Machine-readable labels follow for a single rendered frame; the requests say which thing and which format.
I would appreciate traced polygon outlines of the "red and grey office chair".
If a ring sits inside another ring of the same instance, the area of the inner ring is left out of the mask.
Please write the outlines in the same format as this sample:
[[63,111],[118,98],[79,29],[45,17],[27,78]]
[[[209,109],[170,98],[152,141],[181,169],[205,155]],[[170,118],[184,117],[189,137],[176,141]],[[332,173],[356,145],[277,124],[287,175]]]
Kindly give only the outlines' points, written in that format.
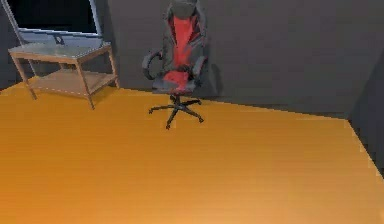
[[201,104],[201,101],[181,101],[182,96],[191,95],[201,86],[201,76],[208,64],[207,23],[200,0],[171,0],[164,23],[162,48],[143,58],[142,70],[144,76],[153,81],[152,91],[168,94],[172,103],[152,107],[148,113],[172,108],[167,129],[179,111],[202,123],[204,119],[188,108],[192,104]]

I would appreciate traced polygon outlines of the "wooden table with glass top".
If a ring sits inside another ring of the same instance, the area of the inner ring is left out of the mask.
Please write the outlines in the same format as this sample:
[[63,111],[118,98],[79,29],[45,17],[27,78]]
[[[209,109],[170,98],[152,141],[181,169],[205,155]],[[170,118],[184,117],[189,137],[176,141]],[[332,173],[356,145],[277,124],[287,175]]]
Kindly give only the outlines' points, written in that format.
[[[94,109],[93,94],[112,82],[119,88],[118,74],[110,42],[103,42],[97,48],[29,43],[11,48],[8,52],[33,99],[36,99],[35,90],[68,94],[87,99],[91,109]],[[86,71],[82,68],[85,62],[105,53],[109,55],[111,73]],[[21,59],[28,62],[57,63],[60,69],[29,82],[29,78],[20,63]]]

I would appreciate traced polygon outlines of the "black television set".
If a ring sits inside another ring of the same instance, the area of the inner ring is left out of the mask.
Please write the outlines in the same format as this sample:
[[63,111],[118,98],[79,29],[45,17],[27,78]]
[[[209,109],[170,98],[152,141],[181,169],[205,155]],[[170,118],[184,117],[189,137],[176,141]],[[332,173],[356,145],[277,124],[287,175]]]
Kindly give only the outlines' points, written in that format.
[[0,0],[19,41],[97,48],[96,0]]

